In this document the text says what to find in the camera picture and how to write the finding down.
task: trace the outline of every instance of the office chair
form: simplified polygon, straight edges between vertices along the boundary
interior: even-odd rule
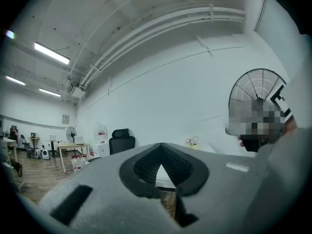
[[[117,129],[113,131],[109,140],[110,155],[117,154],[135,147],[136,139],[129,136],[129,129]]]
[[[24,149],[27,149],[27,147],[29,147],[30,144],[26,141],[24,135],[20,135],[20,137],[21,137],[21,142],[22,142],[21,145],[24,146]]]

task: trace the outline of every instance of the electric fan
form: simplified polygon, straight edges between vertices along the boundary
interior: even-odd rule
[[[268,135],[264,132],[275,131],[277,136],[281,131],[283,124],[275,118],[280,110],[269,100],[266,101],[280,83],[286,84],[275,72],[254,69],[243,74],[232,88],[229,99],[230,123],[226,133],[241,135],[247,151],[257,152],[260,146],[268,142]],[[273,129],[262,127],[263,123],[272,123]]]
[[[77,136],[77,132],[76,132],[76,130],[73,127],[69,127],[69,128],[67,128],[66,136],[67,136],[67,140],[70,143],[74,143],[75,142],[75,136]]]

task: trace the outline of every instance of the standing fan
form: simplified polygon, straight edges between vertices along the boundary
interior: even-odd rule
[[[244,107],[244,104],[251,105],[250,111],[254,111],[252,117],[266,118],[266,113],[273,115],[270,117],[274,117],[274,112],[266,112],[266,107],[269,105],[266,98],[281,82],[286,84],[282,77],[268,69],[253,69],[243,74],[235,83],[230,94],[229,117],[240,121],[239,117],[237,119],[237,112]],[[236,135],[231,132],[231,129],[226,129],[226,133]],[[241,136],[245,148],[249,152],[257,152],[268,141],[263,138],[252,139],[251,136],[244,136],[244,138],[246,139]]]
[[[67,136],[67,140],[70,143],[74,143],[75,142],[75,136],[77,136],[77,132],[76,132],[76,130],[73,127],[69,127],[69,128],[67,128],[66,136]]]

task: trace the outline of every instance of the white wall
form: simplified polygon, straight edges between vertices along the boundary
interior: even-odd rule
[[[0,115],[4,116],[3,131],[9,131],[12,125],[16,125],[19,130],[19,147],[22,143],[20,135],[23,134],[27,142],[31,142],[27,139],[31,132],[38,133],[40,140],[36,146],[40,148],[44,145],[51,149],[50,142],[45,141],[50,135],[67,142],[66,129],[74,126],[76,121],[74,105],[29,91],[3,77],[1,79]],[[62,115],[70,116],[69,125],[62,124]]]
[[[186,138],[198,135],[201,150],[252,155],[225,134],[231,89],[251,69],[271,69],[284,79],[287,75],[275,65],[276,58],[267,59],[241,32],[237,22],[200,23],[127,53],[103,72],[79,103],[77,131],[94,143],[92,127],[100,121],[109,135],[129,128],[136,146],[184,145]],[[213,57],[195,36],[204,40]]]

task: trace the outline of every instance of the ceiling light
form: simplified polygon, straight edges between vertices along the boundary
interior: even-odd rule
[[[35,49],[37,49],[38,51],[40,51],[40,52],[42,52],[42,53],[44,53],[44,54],[46,54],[46,55],[56,59],[56,60],[59,60],[59,61],[65,63],[65,64],[69,63],[69,59],[68,58],[58,54],[57,52],[55,52],[55,51],[53,51],[51,49],[48,49],[47,47],[42,46],[39,43],[35,43]]]
[[[25,86],[25,83],[22,82],[22,81],[13,79],[12,77],[9,77],[9,76],[6,76],[6,78],[9,79],[9,80],[11,80],[11,81],[13,81],[13,82],[16,82],[16,83],[18,83],[18,84],[21,84],[21,85]]]
[[[12,39],[14,39],[14,33],[12,32],[12,31],[7,31],[6,32],[6,35],[9,37],[9,38],[12,38]]]
[[[45,93],[48,93],[48,94],[51,94],[51,95],[54,95],[54,96],[57,96],[57,97],[60,97],[60,94],[56,94],[56,93],[53,93],[53,92],[50,92],[50,91],[47,91],[47,90],[44,90],[42,88],[39,88],[40,91],[42,92],[45,92]]]

